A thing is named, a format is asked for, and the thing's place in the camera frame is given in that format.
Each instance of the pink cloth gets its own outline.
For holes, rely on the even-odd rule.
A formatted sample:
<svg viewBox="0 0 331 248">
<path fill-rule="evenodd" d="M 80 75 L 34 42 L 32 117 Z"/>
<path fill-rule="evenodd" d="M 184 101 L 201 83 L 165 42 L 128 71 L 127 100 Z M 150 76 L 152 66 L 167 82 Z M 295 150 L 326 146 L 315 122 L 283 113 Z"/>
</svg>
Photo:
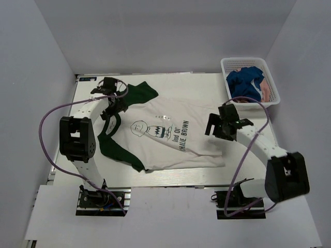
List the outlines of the pink cloth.
<svg viewBox="0 0 331 248">
<path fill-rule="evenodd" d="M 262 99 L 261 102 L 269 102 L 270 98 L 270 88 L 269 85 L 267 84 L 267 81 L 264 79 L 260 83 L 261 91 L 262 91 Z"/>
</svg>

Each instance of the wall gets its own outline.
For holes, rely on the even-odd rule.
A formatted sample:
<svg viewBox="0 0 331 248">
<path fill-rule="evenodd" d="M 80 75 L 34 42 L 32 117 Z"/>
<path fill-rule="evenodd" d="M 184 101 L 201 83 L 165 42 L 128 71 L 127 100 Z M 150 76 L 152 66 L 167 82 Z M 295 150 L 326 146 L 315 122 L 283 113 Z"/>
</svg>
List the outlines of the wall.
<svg viewBox="0 0 331 248">
<path fill-rule="evenodd" d="M 297 1 L 267 56 L 281 103 L 271 109 L 280 145 L 304 156 L 307 201 L 331 247 L 331 2 Z"/>
<path fill-rule="evenodd" d="M 40 184 L 50 170 L 38 125 L 50 108 L 72 99 L 74 75 L 33 0 L 0 6 L 0 247 L 20 247 Z M 54 156 L 58 119 L 44 127 Z"/>
<path fill-rule="evenodd" d="M 264 58 L 295 0 L 35 0 L 74 73 L 219 72 Z"/>
</svg>

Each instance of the clothes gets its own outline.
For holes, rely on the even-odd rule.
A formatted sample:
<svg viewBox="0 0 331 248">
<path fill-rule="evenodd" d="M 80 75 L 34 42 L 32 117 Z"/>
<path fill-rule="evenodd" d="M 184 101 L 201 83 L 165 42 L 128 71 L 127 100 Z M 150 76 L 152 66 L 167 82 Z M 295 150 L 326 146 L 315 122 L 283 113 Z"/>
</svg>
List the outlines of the clothes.
<svg viewBox="0 0 331 248">
<path fill-rule="evenodd" d="M 243 67 L 240 71 L 232 71 L 227 76 L 227 82 L 231 97 L 250 97 L 257 101 L 261 101 L 260 93 L 251 84 L 253 81 L 255 87 L 261 90 L 260 83 L 264 79 L 263 71 L 259 68 Z"/>
<path fill-rule="evenodd" d="M 138 171 L 224 166 L 223 141 L 204 135 L 217 108 L 159 96 L 146 82 L 128 87 L 128 110 L 107 120 L 98 136 L 103 155 Z"/>
<path fill-rule="evenodd" d="M 261 102 L 269 102 L 269 98 L 270 98 L 270 88 L 269 85 L 267 83 L 267 81 L 265 79 L 262 80 L 261 84 L 261 91 L 262 91 L 262 100 Z"/>
</svg>

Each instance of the cartoon print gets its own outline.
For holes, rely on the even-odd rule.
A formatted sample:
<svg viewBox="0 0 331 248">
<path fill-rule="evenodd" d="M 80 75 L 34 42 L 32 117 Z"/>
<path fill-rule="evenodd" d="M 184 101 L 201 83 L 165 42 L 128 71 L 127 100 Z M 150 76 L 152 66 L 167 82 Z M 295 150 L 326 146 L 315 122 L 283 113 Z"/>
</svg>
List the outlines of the cartoon print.
<svg viewBox="0 0 331 248">
<path fill-rule="evenodd" d="M 162 126 L 148 126 L 143 120 L 138 120 L 131 125 L 131 132 L 138 137 L 143 136 L 145 133 L 148 133 L 150 136 L 156 138 L 167 138 L 171 137 L 172 126 L 167 129 Z"/>
</svg>

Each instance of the cartoon face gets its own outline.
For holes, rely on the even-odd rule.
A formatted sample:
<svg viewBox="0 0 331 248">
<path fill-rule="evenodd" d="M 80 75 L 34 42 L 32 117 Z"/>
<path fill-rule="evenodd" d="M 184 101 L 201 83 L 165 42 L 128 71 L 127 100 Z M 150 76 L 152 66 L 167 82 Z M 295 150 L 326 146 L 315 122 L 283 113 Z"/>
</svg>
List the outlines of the cartoon face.
<svg viewBox="0 0 331 248">
<path fill-rule="evenodd" d="M 138 120 L 131 125 L 131 132 L 134 135 L 141 137 L 145 134 L 145 132 L 147 131 L 147 128 L 148 128 L 148 126 L 147 126 L 146 122 L 144 122 L 142 120 Z"/>
</svg>

